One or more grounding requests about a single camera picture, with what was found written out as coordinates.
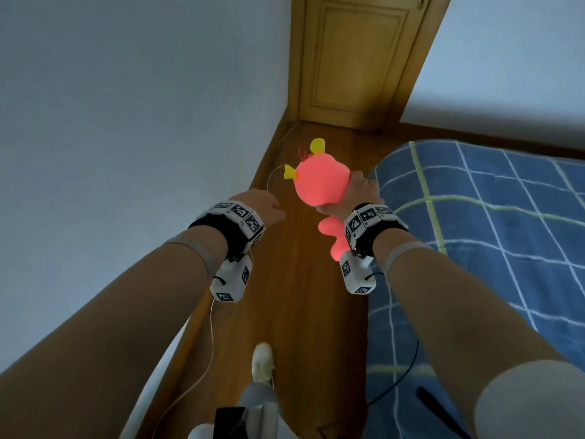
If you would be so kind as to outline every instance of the shoe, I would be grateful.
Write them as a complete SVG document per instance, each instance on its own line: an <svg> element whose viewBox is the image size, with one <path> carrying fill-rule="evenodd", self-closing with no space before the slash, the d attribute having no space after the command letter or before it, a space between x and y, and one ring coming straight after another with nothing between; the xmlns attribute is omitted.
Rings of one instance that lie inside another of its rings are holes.
<svg viewBox="0 0 585 439"><path fill-rule="evenodd" d="M265 342L256 345L252 353L252 381L274 388L273 369L274 359L270 345Z"/></svg>

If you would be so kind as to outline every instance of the stuffed animal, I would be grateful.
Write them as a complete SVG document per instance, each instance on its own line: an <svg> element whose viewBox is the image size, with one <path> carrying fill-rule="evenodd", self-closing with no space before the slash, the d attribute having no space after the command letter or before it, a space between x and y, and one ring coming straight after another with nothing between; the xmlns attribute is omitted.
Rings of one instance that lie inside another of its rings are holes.
<svg viewBox="0 0 585 439"><path fill-rule="evenodd" d="M308 157L301 157L296 169L284 165L284 178L293 180L296 193L307 205L339 203L349 184L349 168L331 155L325 154L323 139L311 142L311 152ZM344 223L337 217L327 217L319 222L319 232L337 238L331 247L331 257L338 262L343 253L349 250Z"/></svg>

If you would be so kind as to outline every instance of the blue plaid bedspread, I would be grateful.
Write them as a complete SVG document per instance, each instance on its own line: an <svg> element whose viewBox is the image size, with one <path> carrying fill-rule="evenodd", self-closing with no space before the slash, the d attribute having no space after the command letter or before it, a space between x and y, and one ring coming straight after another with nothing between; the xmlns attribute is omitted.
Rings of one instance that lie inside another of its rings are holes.
<svg viewBox="0 0 585 439"><path fill-rule="evenodd" d="M412 234L478 276L585 370L585 163L425 140L391 153L371 178ZM416 342L378 280L369 296L367 400L404 373ZM456 438L416 398L418 386L464 427L421 347L413 371L369 408L363 437Z"/></svg>

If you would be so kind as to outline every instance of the person's left arm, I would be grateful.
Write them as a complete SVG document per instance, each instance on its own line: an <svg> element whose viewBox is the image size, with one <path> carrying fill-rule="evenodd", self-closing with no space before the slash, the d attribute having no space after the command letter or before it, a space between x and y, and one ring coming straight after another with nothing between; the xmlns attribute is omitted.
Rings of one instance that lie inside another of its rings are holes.
<svg viewBox="0 0 585 439"><path fill-rule="evenodd" d="M232 199L269 227L285 218L267 191ZM219 266L220 231L184 235ZM131 266L0 375L3 437L117 437L153 369L209 285L200 256L164 244Z"/></svg>

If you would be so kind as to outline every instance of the white wall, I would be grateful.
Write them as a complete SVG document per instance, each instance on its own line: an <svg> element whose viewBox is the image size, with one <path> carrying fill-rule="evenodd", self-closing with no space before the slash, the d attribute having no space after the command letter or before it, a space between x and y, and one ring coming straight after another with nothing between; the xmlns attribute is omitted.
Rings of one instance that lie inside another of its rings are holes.
<svg viewBox="0 0 585 439"><path fill-rule="evenodd" d="M0 0L0 371L252 181L290 0Z"/></svg>
<svg viewBox="0 0 585 439"><path fill-rule="evenodd" d="M452 0L401 121L585 148L585 0Z"/></svg>

